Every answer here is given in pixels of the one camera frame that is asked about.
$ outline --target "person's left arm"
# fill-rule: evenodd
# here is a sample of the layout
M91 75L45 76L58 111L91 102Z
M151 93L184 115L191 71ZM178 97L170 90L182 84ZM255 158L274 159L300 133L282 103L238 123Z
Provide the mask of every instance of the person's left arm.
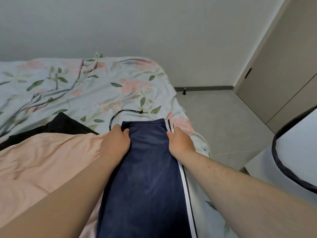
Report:
M129 146L129 129L115 125L101 142L98 159L1 228L0 237L79 237Z

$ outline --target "bedsheet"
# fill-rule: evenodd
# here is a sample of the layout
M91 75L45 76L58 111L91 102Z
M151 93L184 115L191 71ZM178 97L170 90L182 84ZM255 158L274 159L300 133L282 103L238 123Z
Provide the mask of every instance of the bedsheet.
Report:
M165 71L142 57L89 59L42 58L0 62L0 142L10 135L45 125L64 112L98 133L130 120L170 119L188 133L197 152L210 156L204 138L194 132ZM191 174L185 171L198 237L237 237ZM81 237L95 236L97 204Z

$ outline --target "floor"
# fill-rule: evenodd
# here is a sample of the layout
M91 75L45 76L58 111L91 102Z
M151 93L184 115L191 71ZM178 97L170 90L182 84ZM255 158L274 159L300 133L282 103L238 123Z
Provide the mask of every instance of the floor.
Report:
M208 142L211 158L240 170L265 147L274 134L232 91L177 93L193 129Z

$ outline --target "cabinet door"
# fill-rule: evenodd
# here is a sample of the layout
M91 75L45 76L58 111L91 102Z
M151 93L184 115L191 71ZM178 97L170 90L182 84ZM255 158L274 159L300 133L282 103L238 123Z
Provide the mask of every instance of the cabinet door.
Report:
M291 0L237 95L266 124L316 73L317 0Z
M317 105L317 76L307 83L268 123L273 133L293 118Z

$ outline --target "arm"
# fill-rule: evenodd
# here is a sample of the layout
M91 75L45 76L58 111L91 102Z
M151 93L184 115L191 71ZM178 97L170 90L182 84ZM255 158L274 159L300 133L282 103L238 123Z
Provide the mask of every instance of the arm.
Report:
M197 153L178 127L167 135L171 154L192 173L241 238L317 237L315 207Z
M97 160L0 229L0 237L79 237L129 146L129 129L122 132L115 125L101 142Z

